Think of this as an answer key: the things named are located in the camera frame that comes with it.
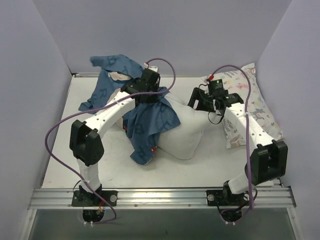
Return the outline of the blue letter-print pillowcase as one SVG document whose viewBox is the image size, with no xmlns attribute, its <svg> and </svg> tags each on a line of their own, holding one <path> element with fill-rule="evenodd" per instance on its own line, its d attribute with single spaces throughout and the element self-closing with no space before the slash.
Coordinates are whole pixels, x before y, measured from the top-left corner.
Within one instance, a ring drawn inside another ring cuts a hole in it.
<svg viewBox="0 0 320 240">
<path fill-rule="evenodd" d="M 112 77 L 113 72 L 123 74 L 130 80 L 142 76 L 144 67 L 129 57 L 118 54 L 92 56 L 90 62 L 101 71 L 91 97 L 80 104 L 80 112 L 90 111 L 95 114 L 104 107 L 115 90 L 125 85 L 126 80 Z M 180 125 L 180 120 L 169 101 L 166 87 L 159 87 L 156 103 L 141 103 L 123 117 L 122 126 L 134 151 L 131 158 L 139 165 L 146 165 L 155 155 L 160 134 Z"/>
</svg>

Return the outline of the white pillow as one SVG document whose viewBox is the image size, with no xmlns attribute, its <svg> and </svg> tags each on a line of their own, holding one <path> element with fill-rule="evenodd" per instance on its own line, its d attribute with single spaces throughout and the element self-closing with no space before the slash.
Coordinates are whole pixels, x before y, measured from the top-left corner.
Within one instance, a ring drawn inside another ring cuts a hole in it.
<svg viewBox="0 0 320 240">
<path fill-rule="evenodd" d="M 177 159 L 189 160 L 194 156 L 204 130 L 210 125 L 208 114 L 202 110 L 194 110 L 171 92 L 168 92 L 165 98 L 176 112 L 180 125 L 160 134 L 155 154 L 160 148 Z M 123 128 L 123 119 L 116 124 Z"/>
</svg>

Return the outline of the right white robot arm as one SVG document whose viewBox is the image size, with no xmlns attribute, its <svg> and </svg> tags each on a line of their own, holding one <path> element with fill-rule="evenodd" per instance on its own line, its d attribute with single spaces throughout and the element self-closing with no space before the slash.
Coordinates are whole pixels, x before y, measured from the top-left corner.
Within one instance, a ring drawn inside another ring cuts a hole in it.
<svg viewBox="0 0 320 240">
<path fill-rule="evenodd" d="M 246 102 L 237 94 L 224 89 L 222 80 L 211 80 L 207 90 L 195 87 L 188 106 L 195 110 L 217 113 L 228 120 L 245 138 L 247 160 L 244 172 L 223 184 L 222 200 L 232 205 L 240 195 L 255 186 L 280 178 L 287 168 L 288 146 L 271 137 L 248 112 Z"/>
</svg>

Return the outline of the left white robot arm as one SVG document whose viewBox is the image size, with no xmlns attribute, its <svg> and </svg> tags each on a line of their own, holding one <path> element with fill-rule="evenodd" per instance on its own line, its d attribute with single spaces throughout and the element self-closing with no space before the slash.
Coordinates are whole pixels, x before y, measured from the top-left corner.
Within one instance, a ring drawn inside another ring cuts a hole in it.
<svg viewBox="0 0 320 240">
<path fill-rule="evenodd" d="M 106 109 L 98 111 L 84 121 L 75 120 L 71 125 L 69 148 L 76 158 L 79 172 L 84 180 L 79 193 L 90 206 L 101 201 L 102 184 L 99 180 L 98 162 L 104 155 L 102 138 L 120 117 L 148 100 L 156 101 L 156 95 L 137 95 L 139 92 L 157 92 L 160 74 L 158 67 L 149 66 L 141 77 L 130 80 L 106 104 Z"/>
</svg>

